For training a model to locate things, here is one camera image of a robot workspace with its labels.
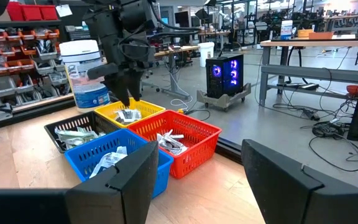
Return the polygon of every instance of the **black basket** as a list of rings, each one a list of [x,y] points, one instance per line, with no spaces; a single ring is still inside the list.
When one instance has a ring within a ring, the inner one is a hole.
[[[68,131],[77,131],[77,127],[85,128],[88,131],[95,131],[96,134],[100,132],[111,133],[117,131],[118,128],[106,118],[98,115],[94,111],[74,116],[72,118],[64,119],[63,121],[58,121],[52,124],[45,125],[45,130],[49,134],[49,137],[52,139],[53,143],[57,147],[60,153],[64,153],[66,150],[63,147],[63,143],[58,140],[58,136],[55,133],[55,128],[59,130],[68,130]]]

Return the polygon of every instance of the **blue label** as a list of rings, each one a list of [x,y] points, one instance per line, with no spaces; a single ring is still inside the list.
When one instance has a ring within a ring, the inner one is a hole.
[[[77,107],[94,108],[96,106],[106,105],[110,102],[107,88],[90,91],[86,93],[74,93]]]

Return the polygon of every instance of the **red basket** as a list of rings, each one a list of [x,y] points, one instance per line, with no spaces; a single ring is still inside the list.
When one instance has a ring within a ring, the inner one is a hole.
[[[156,140],[157,133],[165,134],[171,129],[172,134],[185,136],[180,140],[188,147],[185,152],[175,156],[166,151],[173,157],[170,173],[177,179],[184,177],[213,156],[219,133],[222,132],[220,128],[172,110],[131,124],[128,129],[149,141]]]
[[[12,21],[24,21],[24,16],[19,2],[9,2],[6,7]]]
[[[57,13],[55,6],[39,6],[42,18],[45,20],[57,20]]]
[[[26,21],[41,21],[41,11],[37,5],[21,5]]]

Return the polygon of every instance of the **yellow basket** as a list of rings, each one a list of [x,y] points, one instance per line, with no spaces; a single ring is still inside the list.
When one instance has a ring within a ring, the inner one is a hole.
[[[124,109],[131,109],[131,110],[138,109],[140,111],[140,113],[142,114],[142,119],[140,119],[138,121],[142,121],[143,119],[145,119],[146,117],[148,117],[150,115],[154,115],[159,112],[165,111],[165,108],[163,108],[161,106],[154,105],[152,103],[149,103],[149,102],[146,102],[143,100],[136,101],[135,99],[133,99],[131,97],[131,98],[129,98],[129,101],[130,101],[129,108],[126,108],[120,101],[118,101],[118,102],[111,103],[106,106],[101,106],[99,108],[96,108],[95,112],[97,112],[101,116],[104,116],[105,118],[107,118],[109,121],[111,121],[113,124],[115,124],[118,128],[127,128],[129,124],[124,125],[124,124],[121,124],[120,122],[117,122],[115,120],[115,118],[117,116],[115,111],[124,110]]]

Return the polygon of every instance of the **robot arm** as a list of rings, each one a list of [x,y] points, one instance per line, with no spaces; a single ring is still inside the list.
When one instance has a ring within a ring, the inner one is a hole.
[[[171,29],[188,32],[159,33],[155,37],[192,35],[198,28],[174,27],[164,23],[156,13],[153,0],[83,0],[93,4],[84,20],[98,31],[107,64],[88,70],[89,79],[104,77],[103,84],[125,105],[129,93],[136,101],[140,98],[140,78],[154,57],[145,38],[145,31],[155,29],[157,21]]]

